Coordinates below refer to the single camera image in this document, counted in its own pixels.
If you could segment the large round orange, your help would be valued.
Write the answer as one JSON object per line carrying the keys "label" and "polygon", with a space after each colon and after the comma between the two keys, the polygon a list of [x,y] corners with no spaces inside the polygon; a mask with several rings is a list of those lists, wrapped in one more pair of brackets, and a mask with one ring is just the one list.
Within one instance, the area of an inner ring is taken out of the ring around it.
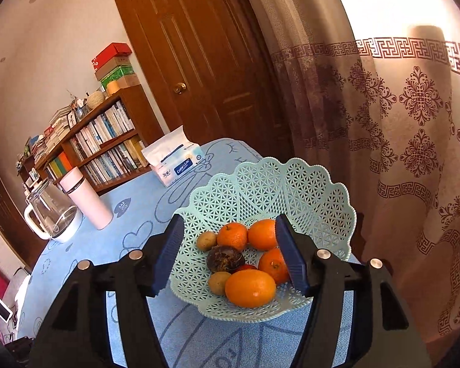
{"label": "large round orange", "polygon": [[278,247],[263,253],[258,262],[258,269],[269,274],[277,285],[290,281],[285,259]]}

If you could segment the oval orange fruit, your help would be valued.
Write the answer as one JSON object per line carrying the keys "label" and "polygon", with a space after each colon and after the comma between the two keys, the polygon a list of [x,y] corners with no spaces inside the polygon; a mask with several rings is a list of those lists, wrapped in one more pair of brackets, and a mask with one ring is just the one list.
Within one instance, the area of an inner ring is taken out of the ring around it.
{"label": "oval orange fruit", "polygon": [[244,308],[268,304],[274,299],[276,290],[277,285],[269,274],[252,269],[232,274],[225,283],[225,295],[228,300]]}

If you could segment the brown longan fruit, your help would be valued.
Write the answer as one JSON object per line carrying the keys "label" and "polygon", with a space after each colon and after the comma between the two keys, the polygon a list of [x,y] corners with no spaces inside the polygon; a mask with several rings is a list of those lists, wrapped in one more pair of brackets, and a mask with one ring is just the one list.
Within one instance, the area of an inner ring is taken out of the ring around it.
{"label": "brown longan fruit", "polygon": [[201,233],[197,238],[196,246],[202,252],[208,252],[217,245],[217,234],[211,231]]}
{"label": "brown longan fruit", "polygon": [[213,273],[208,280],[209,290],[211,293],[217,296],[225,296],[226,282],[230,277],[231,273],[228,272]]}

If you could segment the red cherry tomato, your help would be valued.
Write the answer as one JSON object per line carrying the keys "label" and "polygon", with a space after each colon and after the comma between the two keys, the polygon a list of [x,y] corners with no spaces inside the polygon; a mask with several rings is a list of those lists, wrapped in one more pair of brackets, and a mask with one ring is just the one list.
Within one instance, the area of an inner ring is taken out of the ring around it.
{"label": "red cherry tomato", "polygon": [[242,266],[238,267],[235,272],[245,271],[245,270],[257,270],[257,268],[252,264],[243,264]]}

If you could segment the pale orange round fruit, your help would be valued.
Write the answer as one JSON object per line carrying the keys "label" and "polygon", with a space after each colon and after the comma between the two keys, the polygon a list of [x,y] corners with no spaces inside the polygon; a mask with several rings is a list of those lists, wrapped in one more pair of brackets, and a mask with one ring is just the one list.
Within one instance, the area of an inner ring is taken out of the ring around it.
{"label": "pale orange round fruit", "polygon": [[248,243],[258,251],[268,251],[278,246],[275,220],[266,218],[252,224],[247,230]]}

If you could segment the dark purple passion fruit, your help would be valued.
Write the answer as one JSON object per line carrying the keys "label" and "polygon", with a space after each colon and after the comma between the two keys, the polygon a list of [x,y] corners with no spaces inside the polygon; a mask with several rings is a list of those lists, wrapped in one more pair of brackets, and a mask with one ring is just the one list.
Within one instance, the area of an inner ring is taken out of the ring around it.
{"label": "dark purple passion fruit", "polygon": [[242,253],[232,246],[217,245],[207,255],[206,264],[211,273],[235,273],[246,263]]}

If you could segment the small mandarin orange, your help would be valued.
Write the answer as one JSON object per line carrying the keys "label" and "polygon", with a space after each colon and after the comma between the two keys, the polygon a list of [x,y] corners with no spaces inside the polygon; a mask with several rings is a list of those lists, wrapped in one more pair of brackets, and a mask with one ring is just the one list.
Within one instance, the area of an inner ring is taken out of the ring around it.
{"label": "small mandarin orange", "polygon": [[230,246],[242,252],[248,242],[247,228],[241,223],[228,223],[217,233],[217,244],[219,246]]}

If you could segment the white tablet device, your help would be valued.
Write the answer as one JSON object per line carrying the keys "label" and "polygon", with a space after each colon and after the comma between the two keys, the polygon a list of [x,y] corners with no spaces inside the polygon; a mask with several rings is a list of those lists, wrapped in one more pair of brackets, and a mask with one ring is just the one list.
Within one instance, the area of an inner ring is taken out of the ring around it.
{"label": "white tablet device", "polygon": [[0,298],[0,319],[4,323],[8,323],[10,318],[12,318],[13,312],[7,307],[7,305]]}

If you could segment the dark hallway door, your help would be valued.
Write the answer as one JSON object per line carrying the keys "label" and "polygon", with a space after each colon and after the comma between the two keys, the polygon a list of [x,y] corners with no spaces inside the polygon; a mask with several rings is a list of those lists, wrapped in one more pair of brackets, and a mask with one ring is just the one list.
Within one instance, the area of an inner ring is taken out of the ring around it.
{"label": "dark hallway door", "polygon": [[0,231],[12,250],[32,269],[44,250],[46,241],[40,239],[25,222],[10,198],[0,177]]}

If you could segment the pink thermos bottle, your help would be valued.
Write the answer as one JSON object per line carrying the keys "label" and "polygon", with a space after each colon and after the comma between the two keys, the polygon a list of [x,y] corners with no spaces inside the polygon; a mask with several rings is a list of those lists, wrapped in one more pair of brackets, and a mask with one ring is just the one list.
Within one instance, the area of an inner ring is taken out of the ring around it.
{"label": "pink thermos bottle", "polygon": [[111,223],[111,208],[98,196],[78,167],[65,174],[59,185],[96,229],[102,230]]}

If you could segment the mint lattice fruit basket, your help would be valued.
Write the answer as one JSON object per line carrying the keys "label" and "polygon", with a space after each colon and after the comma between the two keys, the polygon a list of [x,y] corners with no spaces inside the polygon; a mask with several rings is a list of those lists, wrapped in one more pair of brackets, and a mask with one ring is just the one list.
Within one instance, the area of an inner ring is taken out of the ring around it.
{"label": "mint lattice fruit basket", "polygon": [[[184,236],[169,277],[171,290],[205,317],[245,323],[269,321],[311,303],[284,278],[276,253],[278,215],[285,214],[295,231],[342,260],[350,258],[356,227],[346,186],[332,182],[323,166],[298,158],[282,164],[267,157],[241,163],[231,174],[216,174],[176,213],[184,221]],[[278,280],[272,301],[243,308],[213,292],[207,255],[220,245],[239,249],[247,269],[261,268]]]}

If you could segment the white tissue pack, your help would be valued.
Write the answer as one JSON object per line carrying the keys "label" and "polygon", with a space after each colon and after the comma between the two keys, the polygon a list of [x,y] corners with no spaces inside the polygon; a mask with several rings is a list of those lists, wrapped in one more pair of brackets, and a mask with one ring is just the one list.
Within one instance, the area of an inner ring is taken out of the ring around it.
{"label": "white tissue pack", "polygon": [[205,156],[201,146],[185,135],[182,125],[143,148],[142,154],[165,187],[193,170]]}

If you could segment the woven round basket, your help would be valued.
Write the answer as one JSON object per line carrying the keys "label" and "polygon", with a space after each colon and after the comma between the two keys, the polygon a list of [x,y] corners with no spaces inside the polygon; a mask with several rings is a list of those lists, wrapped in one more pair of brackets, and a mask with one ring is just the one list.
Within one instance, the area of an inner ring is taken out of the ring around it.
{"label": "woven round basket", "polygon": [[105,101],[105,94],[101,90],[96,90],[95,92],[89,94],[86,97],[86,104],[90,110],[95,109],[98,105]]}

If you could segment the stacked coloured boxes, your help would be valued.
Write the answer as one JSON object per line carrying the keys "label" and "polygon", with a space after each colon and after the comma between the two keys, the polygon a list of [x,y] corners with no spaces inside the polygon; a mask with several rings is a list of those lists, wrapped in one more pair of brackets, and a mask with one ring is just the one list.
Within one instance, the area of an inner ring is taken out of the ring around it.
{"label": "stacked coloured boxes", "polygon": [[108,91],[108,84],[112,82],[117,84],[116,90],[140,84],[129,59],[131,54],[132,50],[127,43],[111,42],[91,60],[102,91],[112,94],[112,91]]}

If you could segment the brown wooden door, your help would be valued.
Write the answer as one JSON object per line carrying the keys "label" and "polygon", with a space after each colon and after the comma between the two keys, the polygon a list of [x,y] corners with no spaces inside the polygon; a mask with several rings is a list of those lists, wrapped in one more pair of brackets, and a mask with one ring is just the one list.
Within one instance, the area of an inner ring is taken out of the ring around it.
{"label": "brown wooden door", "polygon": [[282,94],[249,0],[114,0],[170,130],[294,155]]}

